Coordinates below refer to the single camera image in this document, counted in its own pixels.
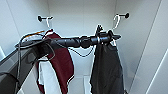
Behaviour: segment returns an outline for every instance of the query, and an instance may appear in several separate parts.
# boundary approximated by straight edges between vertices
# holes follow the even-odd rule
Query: cable
[[[76,54],[78,54],[78,55],[81,56],[81,57],[87,57],[88,55],[90,55],[91,52],[93,51],[93,48],[94,48],[94,46],[93,46],[92,49],[90,50],[90,52],[89,52],[88,54],[86,54],[86,55],[81,55],[79,52],[75,51],[74,49],[65,47],[65,46],[61,45],[60,43],[58,43],[58,42],[56,42],[56,41],[55,41],[55,43],[58,44],[59,46],[61,46],[62,48],[67,48],[67,49],[70,49],[70,50],[74,51]]]

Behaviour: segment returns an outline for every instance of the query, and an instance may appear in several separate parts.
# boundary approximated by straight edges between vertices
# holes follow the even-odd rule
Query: maroon jacket
[[[56,33],[48,35],[47,37],[60,38],[60,36]],[[74,75],[73,62],[67,48],[55,49],[54,52],[55,52],[55,57],[52,60],[50,60],[50,62],[53,66],[53,69],[56,72],[62,94],[67,94],[68,83],[73,78],[73,75]],[[47,57],[49,59],[52,56],[53,54],[51,53]],[[38,85],[38,86],[40,91],[44,93],[43,87],[41,85]]]

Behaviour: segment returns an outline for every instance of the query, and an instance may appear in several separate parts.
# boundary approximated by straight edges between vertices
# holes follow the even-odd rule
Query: black jacket
[[[122,67],[115,46],[97,45],[90,83],[92,94],[124,94]]]

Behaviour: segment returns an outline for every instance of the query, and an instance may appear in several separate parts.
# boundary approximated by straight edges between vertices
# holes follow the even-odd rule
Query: hanging clothes
[[[45,38],[61,38],[58,34],[52,32],[52,29],[47,31],[46,33],[49,34],[46,34],[47,37]],[[55,49],[54,52],[55,57],[50,60],[50,62],[56,72],[62,94],[67,94],[68,84],[74,77],[74,66],[72,58],[67,48]],[[40,91],[44,93],[43,87],[39,85],[39,88]]]
[[[92,94],[124,94],[122,67],[116,46],[97,45],[90,83]]]
[[[62,94],[57,75],[49,61],[39,62],[38,82],[40,85],[44,85],[45,94]]]

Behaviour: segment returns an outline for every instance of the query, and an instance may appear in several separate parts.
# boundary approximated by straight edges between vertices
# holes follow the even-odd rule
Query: wardrobe
[[[124,89],[128,94],[166,94],[168,89],[168,1],[167,0],[1,0],[0,1],[0,57],[2,60],[15,50],[20,38],[28,33],[49,30],[62,38],[94,36],[97,25],[103,31],[112,29],[121,35],[116,41],[123,68]],[[92,47],[73,48],[86,55]],[[90,76],[94,51],[80,57],[69,50],[74,64],[74,78],[68,85],[68,94],[91,94]],[[40,94],[34,66],[18,94]]]

